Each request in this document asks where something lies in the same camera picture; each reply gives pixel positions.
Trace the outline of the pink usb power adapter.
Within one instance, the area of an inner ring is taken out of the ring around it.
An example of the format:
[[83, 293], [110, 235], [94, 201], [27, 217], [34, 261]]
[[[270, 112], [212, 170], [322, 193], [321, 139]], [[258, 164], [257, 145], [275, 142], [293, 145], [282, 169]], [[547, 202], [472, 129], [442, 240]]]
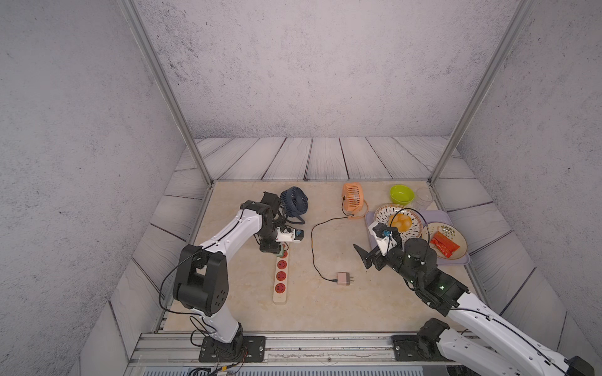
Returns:
[[354, 281], [354, 278], [349, 272], [338, 272], [336, 276], [336, 283], [342, 286], [349, 286]]

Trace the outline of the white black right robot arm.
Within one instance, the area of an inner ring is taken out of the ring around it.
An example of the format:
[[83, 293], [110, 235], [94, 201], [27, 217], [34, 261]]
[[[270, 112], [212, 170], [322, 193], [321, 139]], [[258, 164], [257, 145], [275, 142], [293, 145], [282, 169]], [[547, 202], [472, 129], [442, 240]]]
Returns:
[[479, 375], [593, 375], [579, 356], [564, 357], [537, 342], [490, 309], [466, 285], [437, 266], [437, 254], [423, 239], [401, 247], [367, 252], [356, 247], [365, 268], [390, 267], [416, 296], [442, 316], [462, 325], [486, 344], [481, 346], [439, 319], [417, 333], [417, 349], [426, 358], [438, 353]]

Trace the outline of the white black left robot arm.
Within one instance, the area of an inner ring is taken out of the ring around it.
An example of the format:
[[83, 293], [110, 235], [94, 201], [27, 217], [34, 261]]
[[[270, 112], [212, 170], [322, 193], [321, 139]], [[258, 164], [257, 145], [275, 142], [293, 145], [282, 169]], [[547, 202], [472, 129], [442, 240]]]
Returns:
[[220, 232], [199, 245], [188, 244], [180, 253], [172, 297], [200, 315], [209, 325], [210, 337], [230, 345], [241, 337], [241, 324], [227, 307], [228, 263], [251, 238], [259, 238], [262, 252], [279, 253], [276, 241], [282, 227], [281, 204], [246, 201]]

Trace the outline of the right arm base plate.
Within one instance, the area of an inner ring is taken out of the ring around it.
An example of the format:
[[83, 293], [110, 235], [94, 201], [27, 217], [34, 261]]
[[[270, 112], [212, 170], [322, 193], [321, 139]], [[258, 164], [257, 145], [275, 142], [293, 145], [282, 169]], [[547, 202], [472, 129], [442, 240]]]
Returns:
[[397, 362], [446, 362], [434, 341], [418, 335], [393, 335], [393, 356]]

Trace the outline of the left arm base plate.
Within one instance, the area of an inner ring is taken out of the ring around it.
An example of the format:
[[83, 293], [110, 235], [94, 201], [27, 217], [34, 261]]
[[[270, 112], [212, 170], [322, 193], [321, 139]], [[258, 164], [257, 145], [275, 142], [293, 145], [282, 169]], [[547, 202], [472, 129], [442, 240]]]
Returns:
[[262, 363], [266, 350], [265, 336], [237, 335], [225, 343], [207, 337], [203, 340], [198, 361], [200, 363]]

